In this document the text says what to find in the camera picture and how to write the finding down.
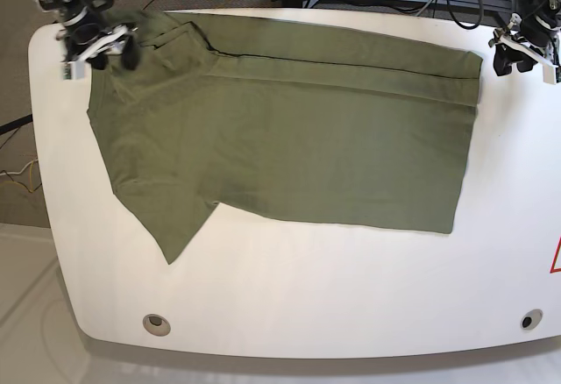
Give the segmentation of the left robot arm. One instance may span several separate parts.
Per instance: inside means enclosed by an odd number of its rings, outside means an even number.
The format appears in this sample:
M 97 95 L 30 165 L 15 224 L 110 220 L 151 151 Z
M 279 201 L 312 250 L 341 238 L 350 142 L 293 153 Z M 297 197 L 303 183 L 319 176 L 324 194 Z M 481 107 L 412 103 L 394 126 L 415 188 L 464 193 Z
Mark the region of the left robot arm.
M 489 46 L 494 50 L 498 76 L 515 68 L 527 73 L 539 65 L 543 81 L 560 83 L 560 0 L 515 0 L 510 19 L 494 29 Z

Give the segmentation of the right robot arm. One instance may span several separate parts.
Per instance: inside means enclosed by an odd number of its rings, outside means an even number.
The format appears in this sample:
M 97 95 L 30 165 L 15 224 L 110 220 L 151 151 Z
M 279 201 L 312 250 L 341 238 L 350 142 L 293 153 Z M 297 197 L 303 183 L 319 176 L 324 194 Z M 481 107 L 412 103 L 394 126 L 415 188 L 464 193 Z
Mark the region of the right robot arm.
M 61 63 L 65 80 L 81 79 L 86 66 L 104 70 L 111 55 L 118 56 L 127 70 L 138 66 L 137 26 L 133 23 L 112 24 L 104 16 L 104 12 L 114 5 L 114 0 L 34 1 L 61 24 L 56 39 L 65 49 Z

